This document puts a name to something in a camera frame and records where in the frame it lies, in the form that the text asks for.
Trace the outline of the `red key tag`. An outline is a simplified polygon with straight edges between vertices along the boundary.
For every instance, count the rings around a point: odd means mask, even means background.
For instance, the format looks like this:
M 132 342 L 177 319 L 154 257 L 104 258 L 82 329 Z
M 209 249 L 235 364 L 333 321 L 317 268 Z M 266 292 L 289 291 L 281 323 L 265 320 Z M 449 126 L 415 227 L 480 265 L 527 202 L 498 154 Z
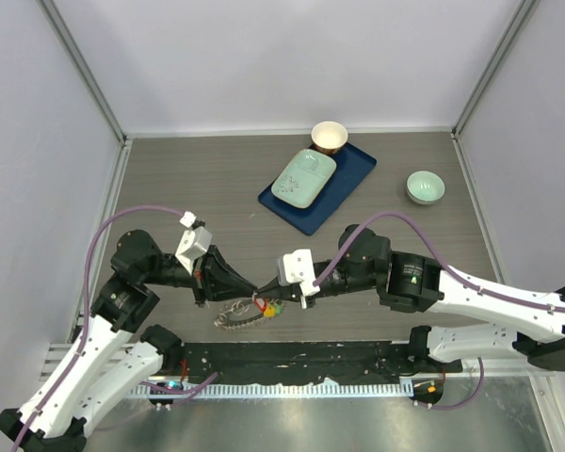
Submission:
M 266 310 L 267 302 L 260 299 L 256 293 L 253 293 L 252 301 L 261 313 L 263 313 Z

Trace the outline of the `yellow key tag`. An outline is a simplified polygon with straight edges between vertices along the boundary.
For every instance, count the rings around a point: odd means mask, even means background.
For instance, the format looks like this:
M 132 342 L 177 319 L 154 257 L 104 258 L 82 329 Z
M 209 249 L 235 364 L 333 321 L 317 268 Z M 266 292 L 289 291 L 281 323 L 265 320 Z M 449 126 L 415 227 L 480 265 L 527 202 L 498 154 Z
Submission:
M 274 305 L 267 305 L 267 307 L 263 310 L 263 316 L 266 318 L 271 318 L 276 315 L 276 307 Z

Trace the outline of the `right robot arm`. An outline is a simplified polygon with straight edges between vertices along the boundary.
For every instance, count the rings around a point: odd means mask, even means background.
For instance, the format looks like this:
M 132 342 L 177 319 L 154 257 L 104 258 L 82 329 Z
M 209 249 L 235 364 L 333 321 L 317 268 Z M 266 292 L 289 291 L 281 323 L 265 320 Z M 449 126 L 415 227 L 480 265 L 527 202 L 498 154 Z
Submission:
M 317 299 L 373 290 L 392 311 L 474 319 L 467 327 L 412 328 L 406 358 L 419 372 L 437 363 L 513 357 L 565 372 L 565 287 L 543 293 L 486 281 L 433 258 L 394 251 L 389 238 L 358 225 L 348 226 L 338 245 L 330 261 L 314 262 L 308 249 L 281 256 L 277 277 L 254 296 L 310 308 Z

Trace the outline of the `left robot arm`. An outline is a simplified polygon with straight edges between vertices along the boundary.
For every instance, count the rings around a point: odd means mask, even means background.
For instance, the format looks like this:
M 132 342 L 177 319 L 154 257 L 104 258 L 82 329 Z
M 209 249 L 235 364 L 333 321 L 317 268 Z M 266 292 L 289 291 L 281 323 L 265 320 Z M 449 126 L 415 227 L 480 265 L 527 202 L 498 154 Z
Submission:
M 85 303 L 82 330 L 55 371 L 20 408 L 0 413 L 14 450 L 80 451 L 131 389 L 180 368 L 181 339 L 159 325 L 141 327 L 159 301 L 151 285 L 189 288 L 199 303 L 249 297 L 256 288 L 226 263 L 203 227 L 185 231 L 175 254 L 145 231 L 126 233 L 110 265 L 112 276 Z

